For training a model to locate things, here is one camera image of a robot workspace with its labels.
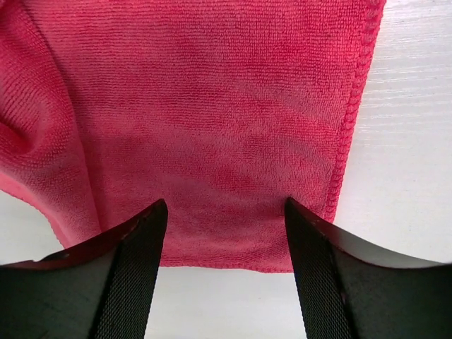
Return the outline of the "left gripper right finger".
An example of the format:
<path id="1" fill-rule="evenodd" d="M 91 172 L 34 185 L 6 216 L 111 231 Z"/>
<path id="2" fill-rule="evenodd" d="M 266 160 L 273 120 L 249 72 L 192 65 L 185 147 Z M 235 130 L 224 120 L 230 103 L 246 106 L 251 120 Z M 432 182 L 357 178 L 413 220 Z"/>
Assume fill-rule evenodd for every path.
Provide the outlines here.
<path id="1" fill-rule="evenodd" d="M 451 265 L 372 244 L 293 198 L 285 229 L 308 338 L 450 338 Z"/>

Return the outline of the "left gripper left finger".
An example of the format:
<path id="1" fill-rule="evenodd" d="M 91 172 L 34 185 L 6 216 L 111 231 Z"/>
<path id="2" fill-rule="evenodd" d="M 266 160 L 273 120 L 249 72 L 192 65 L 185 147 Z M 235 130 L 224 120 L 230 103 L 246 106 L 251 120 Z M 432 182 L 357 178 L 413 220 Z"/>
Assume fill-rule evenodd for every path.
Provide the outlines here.
<path id="1" fill-rule="evenodd" d="M 143 338 L 167 229 L 158 200 L 39 261 L 1 267 L 2 338 Z"/>

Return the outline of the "pink towel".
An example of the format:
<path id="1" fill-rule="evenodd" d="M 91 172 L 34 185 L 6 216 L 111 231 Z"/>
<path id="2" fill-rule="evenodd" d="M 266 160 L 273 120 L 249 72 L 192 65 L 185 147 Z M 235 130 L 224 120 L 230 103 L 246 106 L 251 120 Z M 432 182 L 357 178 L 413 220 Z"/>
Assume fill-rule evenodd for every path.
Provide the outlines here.
<path id="1" fill-rule="evenodd" d="M 1 189 L 65 247 L 164 199 L 161 264 L 288 273 L 332 221 L 383 1 L 2 1 Z"/>

